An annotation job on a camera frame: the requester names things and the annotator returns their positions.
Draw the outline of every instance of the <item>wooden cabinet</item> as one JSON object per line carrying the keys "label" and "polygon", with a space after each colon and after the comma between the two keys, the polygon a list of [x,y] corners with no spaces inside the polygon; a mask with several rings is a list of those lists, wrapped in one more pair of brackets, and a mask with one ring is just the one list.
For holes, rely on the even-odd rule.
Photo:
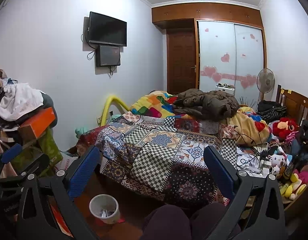
{"label": "wooden cabinet", "polygon": [[152,22],[198,18],[196,3],[180,3],[152,8]]}
{"label": "wooden cabinet", "polygon": [[263,28],[259,10],[239,5],[226,3],[180,3],[152,8],[152,22],[158,26],[162,26],[164,21],[194,18],[237,22]]}

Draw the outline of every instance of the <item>brown puffer jacket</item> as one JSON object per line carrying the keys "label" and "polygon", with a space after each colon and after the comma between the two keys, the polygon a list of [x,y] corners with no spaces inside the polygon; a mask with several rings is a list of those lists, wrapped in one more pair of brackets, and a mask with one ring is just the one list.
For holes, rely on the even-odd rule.
{"label": "brown puffer jacket", "polygon": [[223,91],[204,93],[188,89],[177,95],[173,104],[175,114],[189,114],[202,120],[220,121],[236,114],[238,102],[233,95]]}

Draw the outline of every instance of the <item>television screen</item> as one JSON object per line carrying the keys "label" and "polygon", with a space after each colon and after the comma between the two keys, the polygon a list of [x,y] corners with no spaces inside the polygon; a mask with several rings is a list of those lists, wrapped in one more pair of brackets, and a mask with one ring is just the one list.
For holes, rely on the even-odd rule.
{"label": "television screen", "polygon": [[90,12],[89,42],[126,47],[127,22]]}

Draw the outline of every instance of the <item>sliding wardrobe door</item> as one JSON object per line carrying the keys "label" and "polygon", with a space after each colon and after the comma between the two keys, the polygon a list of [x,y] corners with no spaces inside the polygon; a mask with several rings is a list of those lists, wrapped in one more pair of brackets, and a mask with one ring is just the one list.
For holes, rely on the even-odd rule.
{"label": "sliding wardrobe door", "polygon": [[235,84],[234,25],[199,21],[200,77],[199,89],[215,90],[218,83]]}
{"label": "sliding wardrobe door", "polygon": [[263,39],[260,29],[234,25],[236,41],[235,98],[254,108],[259,98],[256,85],[258,73],[264,68]]}

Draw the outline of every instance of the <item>dark purple pants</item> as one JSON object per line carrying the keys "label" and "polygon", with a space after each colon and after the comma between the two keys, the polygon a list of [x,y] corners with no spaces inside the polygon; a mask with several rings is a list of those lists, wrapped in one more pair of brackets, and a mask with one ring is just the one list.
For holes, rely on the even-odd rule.
{"label": "dark purple pants", "polygon": [[[212,203],[195,212],[189,219],[179,207],[162,206],[145,218],[140,240],[204,240],[225,211],[224,205]],[[230,236],[240,231],[236,225]]]}

